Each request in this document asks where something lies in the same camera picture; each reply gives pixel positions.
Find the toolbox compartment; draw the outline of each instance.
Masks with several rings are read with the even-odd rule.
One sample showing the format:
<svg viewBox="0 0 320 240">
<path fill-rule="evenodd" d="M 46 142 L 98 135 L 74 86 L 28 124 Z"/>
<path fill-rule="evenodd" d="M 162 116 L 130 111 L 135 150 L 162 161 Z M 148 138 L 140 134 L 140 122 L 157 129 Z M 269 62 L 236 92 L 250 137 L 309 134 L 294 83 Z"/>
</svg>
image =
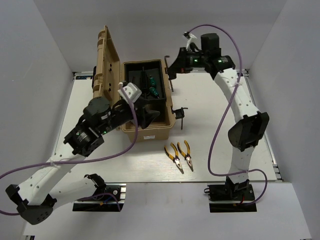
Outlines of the toolbox compartment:
<svg viewBox="0 0 320 240">
<path fill-rule="evenodd" d="M 159 98 L 151 94 L 142 97 L 150 100 L 146 107 L 150 110 L 160 111 L 160 115 L 145 129 L 138 129 L 137 142 L 149 140 L 166 140 L 169 133 L 176 123 L 175 114 L 172 112 L 173 102 L 169 79 L 165 72 L 165 64 L 161 59 L 152 59 L 146 61 L 132 61 L 121 64 L 114 43 L 112 41 L 107 26 L 98 34 L 97 42 L 97 65 L 93 77 L 93 97 L 105 97 L 113 105 L 120 100 L 117 92 L 119 82 L 132 82 L 141 87 L 141 72 L 144 71 L 148 76 L 152 75 L 156 82 L 156 90 Z M 131 142 L 135 136 L 135 125 L 127 122 L 122 125 L 121 130 L 128 135 Z"/>
</svg>

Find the white wall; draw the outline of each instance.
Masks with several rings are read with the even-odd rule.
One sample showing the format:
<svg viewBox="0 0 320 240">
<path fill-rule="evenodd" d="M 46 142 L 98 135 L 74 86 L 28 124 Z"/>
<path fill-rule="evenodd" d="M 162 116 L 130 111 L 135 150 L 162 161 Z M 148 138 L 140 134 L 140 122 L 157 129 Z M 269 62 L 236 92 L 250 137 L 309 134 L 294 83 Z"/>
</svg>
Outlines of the white wall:
<svg viewBox="0 0 320 240">
<path fill-rule="evenodd" d="M 320 239 L 320 1 L 288 0 L 250 71 L 283 178 Z"/>
<path fill-rule="evenodd" d="M 57 136 L 72 73 L 32 0 L 0 4 L 0 174 L 45 162 Z M 16 212 L 5 188 L 34 170 L 0 180 L 0 208 Z M 0 215 L 0 239 L 20 239 L 20 216 Z"/>
<path fill-rule="evenodd" d="M 72 71 L 92 71 L 97 37 L 104 25 L 122 62 L 170 55 L 186 45 L 185 31 L 216 24 L 236 39 L 244 67 L 252 65 L 286 0 L 34 0 Z M 215 32 L 203 28 L 194 33 Z M 237 53 L 220 34 L 222 54 Z"/>
</svg>

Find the tan toolbox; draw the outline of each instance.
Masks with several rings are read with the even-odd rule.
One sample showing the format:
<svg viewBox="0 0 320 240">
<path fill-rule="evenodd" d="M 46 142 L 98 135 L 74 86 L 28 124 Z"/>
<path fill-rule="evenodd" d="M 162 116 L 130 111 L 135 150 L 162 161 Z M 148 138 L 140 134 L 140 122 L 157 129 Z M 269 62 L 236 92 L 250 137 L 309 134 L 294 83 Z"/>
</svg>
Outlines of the tan toolbox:
<svg viewBox="0 0 320 240">
<path fill-rule="evenodd" d="M 156 99 L 153 101 L 155 103 L 149 106 L 152 110 L 160 111 L 160 116 L 147 128 L 141 129 L 139 127 L 137 142 L 168 139 L 169 132 L 176 123 L 176 117 L 172 113 L 173 102 L 164 62 L 161 59 L 154 59 L 124 62 L 121 64 L 107 26 L 98 35 L 97 53 L 97 64 L 93 78 L 93 97 L 104 96 L 111 102 L 111 105 L 120 100 L 120 95 L 117 92 L 119 82 L 127 81 L 134 83 L 134 79 L 137 80 L 135 78 L 137 70 L 142 66 L 146 67 L 146 72 L 155 73 L 159 81 L 163 80 L 161 88 L 159 87 L 160 99 Z M 132 142 L 135 136 L 134 124 L 128 122 L 122 125 L 121 129 Z"/>
</svg>

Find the pliers handle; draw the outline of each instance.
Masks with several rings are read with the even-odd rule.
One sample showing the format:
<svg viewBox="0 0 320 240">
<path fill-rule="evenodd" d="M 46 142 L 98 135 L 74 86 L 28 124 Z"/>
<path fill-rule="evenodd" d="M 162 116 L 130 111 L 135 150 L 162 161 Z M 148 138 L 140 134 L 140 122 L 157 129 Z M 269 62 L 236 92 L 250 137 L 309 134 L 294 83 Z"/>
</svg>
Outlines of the pliers handle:
<svg viewBox="0 0 320 240">
<path fill-rule="evenodd" d="M 172 156 L 168 152 L 167 146 L 164 146 L 165 154 L 175 163 L 176 167 L 180 170 L 180 172 L 182 174 L 184 174 L 184 170 L 183 170 L 182 165 L 180 163 L 178 150 L 177 150 L 177 148 L 176 148 L 176 146 L 174 145 L 173 142 L 170 143 L 170 146 L 173 148 L 175 156 Z"/>
<path fill-rule="evenodd" d="M 184 151 L 182 151 L 181 146 L 180 146 L 180 142 L 177 143 L 177 146 L 178 146 L 179 152 L 184 157 L 184 160 L 186 160 L 189 168 L 193 172 L 194 171 L 194 166 L 193 166 L 192 161 L 191 161 L 190 146 L 189 146 L 189 143 L 186 140 L 184 140 L 184 144 L 186 145 L 186 154 L 184 153 Z"/>
</svg>

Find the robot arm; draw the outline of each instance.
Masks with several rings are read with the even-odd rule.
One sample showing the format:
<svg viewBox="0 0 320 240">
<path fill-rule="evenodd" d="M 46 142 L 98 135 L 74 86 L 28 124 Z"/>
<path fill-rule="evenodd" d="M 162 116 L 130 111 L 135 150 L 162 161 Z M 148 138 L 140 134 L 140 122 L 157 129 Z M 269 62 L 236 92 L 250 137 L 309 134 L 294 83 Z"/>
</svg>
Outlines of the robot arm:
<svg viewBox="0 0 320 240">
<path fill-rule="evenodd" d="M 221 55 L 219 37 L 216 33 L 201 36 L 201 50 L 194 43 L 193 35 L 185 32 L 184 36 L 188 39 L 187 47 L 180 48 L 176 60 L 167 68 L 169 80 L 175 79 L 177 74 L 190 73 L 193 68 L 204 68 L 228 101 L 238 85 L 231 103 L 236 124 L 228 131 L 232 145 L 232 160 L 228 173 L 248 171 L 252 153 L 264 135 L 269 116 L 266 112 L 260 113 L 245 93 L 243 82 L 237 82 L 235 64 L 229 56 Z M 227 176 L 225 186 L 231 196 L 246 189 L 249 186 L 248 173 Z"/>
<path fill-rule="evenodd" d="M 148 100 L 141 98 L 141 91 L 132 83 L 124 87 L 132 100 L 138 125 L 148 126 L 160 112 L 147 110 Z M 104 143 L 103 135 L 133 119 L 129 104 L 121 99 L 112 107 L 104 97 L 92 99 L 83 110 L 77 125 L 64 138 L 54 155 L 47 162 L 83 161 Z M 36 225 L 50 216 L 52 211 L 74 200 L 102 193 L 106 187 L 97 174 L 68 184 L 57 183 L 74 167 L 74 164 L 45 166 L 19 185 L 5 190 L 17 205 L 17 211 L 30 224 Z"/>
</svg>

